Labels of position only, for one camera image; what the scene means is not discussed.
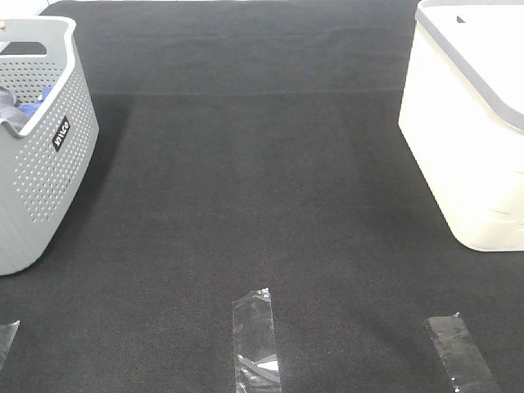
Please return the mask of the grey-purple microfibre towel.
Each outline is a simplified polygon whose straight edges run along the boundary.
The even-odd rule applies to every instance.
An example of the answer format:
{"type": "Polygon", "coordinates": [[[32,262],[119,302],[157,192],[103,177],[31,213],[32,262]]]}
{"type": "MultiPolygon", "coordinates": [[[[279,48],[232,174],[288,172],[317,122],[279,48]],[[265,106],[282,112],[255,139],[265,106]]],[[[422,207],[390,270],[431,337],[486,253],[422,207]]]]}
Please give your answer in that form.
{"type": "Polygon", "coordinates": [[[20,103],[14,92],[4,87],[0,87],[0,90],[1,119],[19,133],[29,121],[29,116],[19,108],[20,103]]]}

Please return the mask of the black table cloth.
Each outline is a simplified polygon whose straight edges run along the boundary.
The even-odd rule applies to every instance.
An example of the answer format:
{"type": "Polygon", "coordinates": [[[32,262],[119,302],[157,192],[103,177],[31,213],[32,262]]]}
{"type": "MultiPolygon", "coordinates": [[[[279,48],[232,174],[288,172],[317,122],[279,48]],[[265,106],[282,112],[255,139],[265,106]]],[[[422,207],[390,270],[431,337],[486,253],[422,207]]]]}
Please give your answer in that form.
{"type": "Polygon", "coordinates": [[[58,2],[100,132],[42,258],[2,278],[4,392],[231,392],[268,288],[286,392],[448,392],[458,312],[523,389],[523,255],[451,234],[398,128],[414,1],[58,2]]]}

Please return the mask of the centre clear tape strip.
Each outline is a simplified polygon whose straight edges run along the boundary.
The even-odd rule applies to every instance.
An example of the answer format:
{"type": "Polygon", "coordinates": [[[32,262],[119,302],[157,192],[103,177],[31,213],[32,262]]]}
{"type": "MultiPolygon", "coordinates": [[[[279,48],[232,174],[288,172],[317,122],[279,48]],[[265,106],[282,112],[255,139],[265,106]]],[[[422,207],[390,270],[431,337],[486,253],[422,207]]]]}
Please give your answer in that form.
{"type": "Polygon", "coordinates": [[[237,392],[282,390],[269,289],[233,302],[233,358],[237,392]]]}

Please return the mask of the clear tape strip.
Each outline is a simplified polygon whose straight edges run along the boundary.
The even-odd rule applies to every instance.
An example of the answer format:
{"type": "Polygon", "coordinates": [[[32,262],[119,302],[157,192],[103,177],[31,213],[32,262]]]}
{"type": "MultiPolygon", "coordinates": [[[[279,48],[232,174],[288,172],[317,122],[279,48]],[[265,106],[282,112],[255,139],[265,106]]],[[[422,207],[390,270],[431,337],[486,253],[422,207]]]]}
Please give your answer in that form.
{"type": "Polygon", "coordinates": [[[452,386],[458,393],[501,392],[460,313],[424,322],[452,386]]]}
{"type": "Polygon", "coordinates": [[[282,390],[269,289],[233,302],[233,358],[237,392],[282,390]]]}
{"type": "Polygon", "coordinates": [[[0,369],[2,369],[16,336],[20,321],[0,325],[0,369]]]}

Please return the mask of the cream lidded storage box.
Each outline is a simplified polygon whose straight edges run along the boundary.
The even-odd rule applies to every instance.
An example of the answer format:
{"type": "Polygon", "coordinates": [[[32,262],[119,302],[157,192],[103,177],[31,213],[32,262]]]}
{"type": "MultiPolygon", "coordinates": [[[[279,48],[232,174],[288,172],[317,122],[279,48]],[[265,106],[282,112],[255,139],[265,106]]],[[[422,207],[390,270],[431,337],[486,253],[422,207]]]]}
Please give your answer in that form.
{"type": "Polygon", "coordinates": [[[523,4],[421,1],[400,131],[450,231],[523,248],[523,4]]]}

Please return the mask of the grey perforated laundry basket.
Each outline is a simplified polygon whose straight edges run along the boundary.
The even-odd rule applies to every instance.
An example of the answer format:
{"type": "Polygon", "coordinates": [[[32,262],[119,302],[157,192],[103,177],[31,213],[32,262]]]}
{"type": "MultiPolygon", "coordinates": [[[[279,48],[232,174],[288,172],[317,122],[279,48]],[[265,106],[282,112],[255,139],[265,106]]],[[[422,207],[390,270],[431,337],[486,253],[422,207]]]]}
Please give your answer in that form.
{"type": "Polygon", "coordinates": [[[75,44],[61,16],[1,22],[1,86],[20,104],[45,102],[17,133],[1,119],[1,274],[28,268],[45,251],[79,189],[99,126],[75,44]]]}

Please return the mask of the blue cloth in basket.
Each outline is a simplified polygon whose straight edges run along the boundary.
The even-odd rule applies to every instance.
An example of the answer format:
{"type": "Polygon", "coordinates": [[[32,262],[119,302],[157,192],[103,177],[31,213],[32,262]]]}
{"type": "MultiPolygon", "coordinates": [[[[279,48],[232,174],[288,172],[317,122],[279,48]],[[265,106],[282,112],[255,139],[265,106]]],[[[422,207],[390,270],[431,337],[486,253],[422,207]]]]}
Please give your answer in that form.
{"type": "Polygon", "coordinates": [[[52,91],[52,86],[46,86],[42,93],[38,96],[38,99],[35,102],[27,102],[20,104],[17,108],[28,118],[30,119],[38,108],[45,102],[48,94],[52,91]]]}

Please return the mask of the right clear tape strip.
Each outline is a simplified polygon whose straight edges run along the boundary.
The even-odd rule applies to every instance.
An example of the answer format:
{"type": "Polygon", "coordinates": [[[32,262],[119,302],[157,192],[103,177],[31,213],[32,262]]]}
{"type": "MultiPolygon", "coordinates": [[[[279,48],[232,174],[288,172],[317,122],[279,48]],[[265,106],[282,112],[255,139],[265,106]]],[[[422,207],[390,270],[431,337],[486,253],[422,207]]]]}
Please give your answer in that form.
{"type": "Polygon", "coordinates": [[[501,392],[460,313],[424,322],[452,386],[458,393],[501,392]]]}

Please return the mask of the left clear tape strip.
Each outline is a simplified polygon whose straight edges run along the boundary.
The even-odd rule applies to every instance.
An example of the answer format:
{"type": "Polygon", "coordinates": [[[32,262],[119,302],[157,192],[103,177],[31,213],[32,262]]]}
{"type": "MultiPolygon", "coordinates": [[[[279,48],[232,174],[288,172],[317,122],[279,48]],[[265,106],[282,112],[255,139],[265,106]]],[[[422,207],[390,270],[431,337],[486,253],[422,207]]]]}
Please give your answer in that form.
{"type": "Polygon", "coordinates": [[[16,336],[20,321],[0,325],[0,369],[2,369],[16,336]]]}

